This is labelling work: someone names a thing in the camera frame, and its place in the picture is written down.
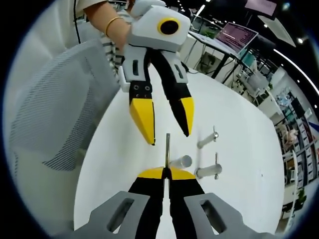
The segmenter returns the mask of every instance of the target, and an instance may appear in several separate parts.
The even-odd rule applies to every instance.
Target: yellow circular marker
[[[178,31],[179,25],[180,23],[176,18],[163,18],[158,23],[158,31],[163,35],[173,35]]]

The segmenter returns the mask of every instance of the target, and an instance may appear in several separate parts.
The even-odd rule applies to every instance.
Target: yellow fingertip
[[[192,97],[182,98],[180,99],[183,104],[187,126],[188,126],[188,134],[191,134],[191,130],[193,127],[193,119],[194,119],[194,101]]]
[[[155,144],[154,107],[152,99],[134,98],[130,114],[148,144]]]
[[[163,174],[163,167],[148,169],[138,175],[139,178],[155,178],[161,179]]]
[[[190,172],[184,171],[179,168],[171,167],[171,178],[172,180],[187,180],[187,179],[195,179],[195,175]]]

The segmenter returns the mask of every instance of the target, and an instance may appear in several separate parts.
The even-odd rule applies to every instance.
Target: computer monitor
[[[268,0],[247,0],[245,8],[261,12],[268,16],[273,16],[276,10],[277,4]]]
[[[256,31],[229,22],[217,34],[216,40],[239,54],[257,35],[258,32]]]

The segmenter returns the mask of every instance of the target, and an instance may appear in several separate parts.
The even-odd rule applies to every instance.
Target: gold bracelet
[[[109,29],[111,23],[112,23],[113,21],[115,21],[116,19],[120,19],[120,18],[121,18],[120,16],[117,16],[117,17],[112,18],[112,19],[108,22],[108,24],[106,25],[106,28],[105,28],[105,35],[106,35],[107,37],[109,37],[108,34],[107,34],[107,32],[108,32],[108,29]]]

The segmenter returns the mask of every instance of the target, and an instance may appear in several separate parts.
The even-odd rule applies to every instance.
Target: desk
[[[225,65],[227,59],[229,57],[235,57],[236,59],[238,58],[237,56],[235,56],[235,54],[233,54],[233,52],[230,51],[230,49],[228,49],[227,47],[219,44],[216,40],[211,39],[207,36],[203,36],[201,34],[189,31],[188,32],[189,35],[191,35],[192,37],[194,37],[196,39],[196,41],[199,41],[200,43],[214,49],[217,50],[221,53],[224,54],[221,62],[219,63],[219,65],[217,66],[216,70],[214,71],[213,75],[211,76],[211,78],[216,78],[216,76],[218,75],[218,73],[220,72],[221,68]]]
[[[74,228],[88,222],[93,209],[119,191],[128,190],[145,169],[164,166],[165,137],[171,135],[170,158],[190,155],[195,166],[214,164],[215,152],[223,172],[218,180],[199,182],[241,212],[244,223],[258,232],[274,233],[284,198],[284,168],[272,122],[255,106],[225,85],[197,73],[188,75],[195,101],[192,134],[181,132],[164,95],[155,68],[153,85],[156,146],[147,145],[129,114],[129,95],[119,91],[105,112],[84,159],[74,205]],[[219,133],[216,143],[196,147],[199,139]],[[159,238],[175,238],[167,196],[158,230]]]

